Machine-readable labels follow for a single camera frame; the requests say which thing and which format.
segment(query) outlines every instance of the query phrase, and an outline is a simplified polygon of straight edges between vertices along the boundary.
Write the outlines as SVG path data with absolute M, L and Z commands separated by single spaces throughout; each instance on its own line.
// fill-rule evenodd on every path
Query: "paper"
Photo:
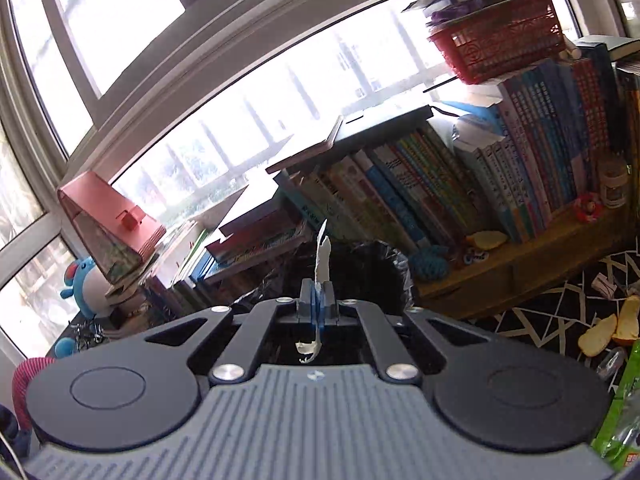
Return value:
M 304 359 L 300 359 L 302 364 L 308 364 L 312 362 L 320 353 L 322 348 L 322 340 L 320 335 L 320 316 L 324 316 L 324 312 L 321 313 L 320 301 L 321 301 L 321 289 L 324 282 L 329 281 L 329 256 L 331 255 L 331 241 L 329 237 L 324 236 L 326 230 L 326 220 L 320 228 L 318 233 L 318 245 L 316 249 L 316 269 L 314 271 L 314 284 L 316 293 L 314 295 L 314 301 L 311 305 L 312 310 L 312 323 L 315 320 L 316 336 L 311 343 L 296 343 L 296 350 L 299 354 L 307 356 Z

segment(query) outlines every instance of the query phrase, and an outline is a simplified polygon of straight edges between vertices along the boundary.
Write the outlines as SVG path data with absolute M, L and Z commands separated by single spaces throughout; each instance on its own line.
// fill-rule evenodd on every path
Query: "cable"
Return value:
M 20 470 L 20 475 L 22 475 L 22 480 L 29 480 L 27 478 L 27 473 L 24 472 L 24 469 L 22 468 L 22 464 L 20 463 L 20 461 L 18 460 L 17 455 L 15 454 L 14 448 L 11 447 L 11 444 L 9 444 L 7 442 L 7 439 L 2 434 L 2 431 L 0 431 L 0 438 L 2 439 L 2 442 L 4 443 L 6 448 L 9 450 L 9 453 L 11 453 L 11 456 L 14 458 L 15 465 L 18 466 L 18 469 Z

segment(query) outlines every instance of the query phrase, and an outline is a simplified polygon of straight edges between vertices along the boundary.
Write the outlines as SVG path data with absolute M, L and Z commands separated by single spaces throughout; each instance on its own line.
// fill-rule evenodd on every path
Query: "patterned rug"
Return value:
M 609 282 L 629 286 L 640 280 L 640 253 L 638 238 L 636 246 L 621 253 L 610 254 L 596 264 L 585 268 L 580 274 L 559 283 L 543 294 L 526 301 L 502 314 L 471 320 L 471 323 L 513 337 L 519 341 L 544 348 L 552 352 L 584 362 L 585 366 L 596 368 L 614 342 L 602 354 L 585 357 L 578 348 L 578 338 L 597 320 L 619 314 L 625 301 L 625 294 L 616 289 L 612 301 L 603 298 L 592 286 L 593 279 L 602 273 Z M 624 367 L 610 380 L 609 391 L 617 388 Z

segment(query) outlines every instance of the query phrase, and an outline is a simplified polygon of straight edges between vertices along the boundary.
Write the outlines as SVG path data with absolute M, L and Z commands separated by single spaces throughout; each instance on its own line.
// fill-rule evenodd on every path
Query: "bookshelf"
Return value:
M 457 319 L 502 312 L 614 251 L 632 237 L 633 225 L 627 207 L 605 210 L 593 224 L 565 211 L 535 240 L 507 243 L 439 282 L 417 282 L 416 303 Z

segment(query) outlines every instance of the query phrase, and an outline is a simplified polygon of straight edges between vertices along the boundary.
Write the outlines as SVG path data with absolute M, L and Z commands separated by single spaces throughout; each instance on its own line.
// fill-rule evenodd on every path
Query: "gray ribbed panel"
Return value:
M 40 480 L 603 480 L 588 446 L 514 455 L 465 440 L 414 386 L 367 365 L 263 365 L 245 384 L 213 388 L 174 434 L 138 450 L 79 454 L 47 446 L 28 464 Z

